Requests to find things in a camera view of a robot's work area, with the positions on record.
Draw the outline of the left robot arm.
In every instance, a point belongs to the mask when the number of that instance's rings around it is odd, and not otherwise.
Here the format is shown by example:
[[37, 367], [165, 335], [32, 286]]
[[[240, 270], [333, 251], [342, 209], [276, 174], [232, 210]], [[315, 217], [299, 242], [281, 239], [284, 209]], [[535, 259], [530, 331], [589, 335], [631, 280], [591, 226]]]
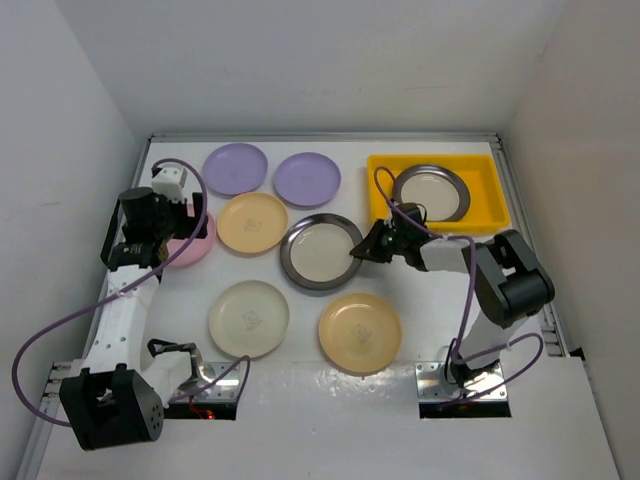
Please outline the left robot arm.
[[93, 344], [78, 375], [59, 396], [80, 447], [93, 451], [159, 438], [164, 409], [192, 375], [190, 352], [171, 346], [142, 368], [151, 301], [172, 254], [168, 244], [207, 235], [206, 201], [199, 192], [157, 193], [136, 187], [118, 197], [101, 259], [108, 293]]

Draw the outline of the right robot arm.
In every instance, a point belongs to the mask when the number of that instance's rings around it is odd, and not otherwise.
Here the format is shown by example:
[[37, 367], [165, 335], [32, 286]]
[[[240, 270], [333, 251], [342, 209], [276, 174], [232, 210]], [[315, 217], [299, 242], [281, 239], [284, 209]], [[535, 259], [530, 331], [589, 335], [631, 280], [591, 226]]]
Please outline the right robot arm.
[[466, 384], [493, 370], [512, 346], [528, 339], [538, 343], [534, 357], [503, 384], [523, 375], [544, 353], [540, 334], [517, 331], [554, 299], [555, 287], [520, 232], [505, 230], [486, 242], [439, 234], [428, 229], [418, 205], [393, 203], [390, 217], [376, 220], [350, 255], [379, 264], [400, 256], [421, 272], [469, 277], [459, 330], [443, 366], [445, 381], [457, 387], [460, 398]]

